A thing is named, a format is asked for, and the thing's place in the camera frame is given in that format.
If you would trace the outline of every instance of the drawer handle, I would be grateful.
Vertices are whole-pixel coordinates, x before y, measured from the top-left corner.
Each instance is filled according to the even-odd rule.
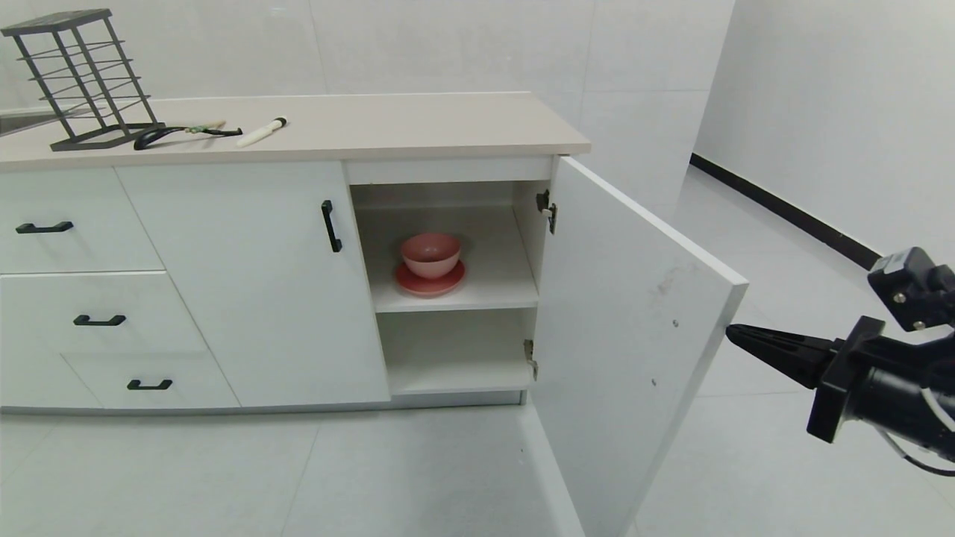
[[[126,320],[126,315],[113,315],[108,321],[91,321],[89,315],[78,315],[73,320],[77,326],[119,326]]]
[[[325,217],[325,229],[329,231],[331,251],[338,253],[342,251],[342,241],[335,237],[335,227],[331,224],[331,200],[322,202],[322,216]]]
[[[163,382],[160,382],[156,386],[143,386],[142,381],[138,378],[134,378],[129,381],[129,384],[126,384],[127,390],[168,390],[170,386],[173,385],[173,381],[169,378],[166,378]]]
[[[67,229],[73,229],[73,223],[70,222],[69,220],[65,220],[63,222],[60,222],[56,226],[50,226],[50,227],[37,227],[34,223],[27,222],[26,224],[21,224],[17,226],[16,232],[21,235],[24,235],[27,233],[62,233],[63,231],[66,231]]]

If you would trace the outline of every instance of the plate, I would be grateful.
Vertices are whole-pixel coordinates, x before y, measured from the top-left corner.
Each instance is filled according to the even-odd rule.
[[[451,269],[451,272],[434,280],[422,278],[414,274],[407,265],[402,263],[398,267],[398,270],[394,272],[394,279],[398,281],[398,285],[401,286],[401,289],[409,294],[421,298],[434,298],[453,290],[461,283],[461,280],[464,279],[464,263],[458,261],[457,265]]]

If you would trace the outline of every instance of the door hinge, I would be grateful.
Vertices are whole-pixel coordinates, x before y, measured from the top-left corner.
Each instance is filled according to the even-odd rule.
[[[534,359],[534,340],[533,339],[524,339],[524,358],[527,360],[527,365],[531,366],[531,370],[534,372],[534,381],[537,381],[537,360]]]
[[[557,204],[550,203],[550,190],[544,190],[543,194],[537,195],[538,211],[547,217],[550,224],[550,234],[554,234],[554,227],[557,226]]]

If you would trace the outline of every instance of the pink bowl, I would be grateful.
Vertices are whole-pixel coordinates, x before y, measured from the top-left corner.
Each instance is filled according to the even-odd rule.
[[[447,233],[422,233],[401,245],[401,257],[414,274],[434,280],[457,265],[461,242]]]

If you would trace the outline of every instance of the countertop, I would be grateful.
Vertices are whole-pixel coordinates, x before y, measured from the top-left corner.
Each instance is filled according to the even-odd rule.
[[[247,133],[277,116],[288,125],[243,149],[237,138],[176,133],[134,151],[54,152],[67,138],[57,122],[0,138],[0,173],[79,167],[213,162],[332,161],[513,157],[586,153],[590,142],[531,93],[403,94],[370,96],[224,97],[150,100],[170,126],[225,119],[223,129]],[[141,106],[123,112],[146,118]],[[77,133],[96,128],[73,120]]]

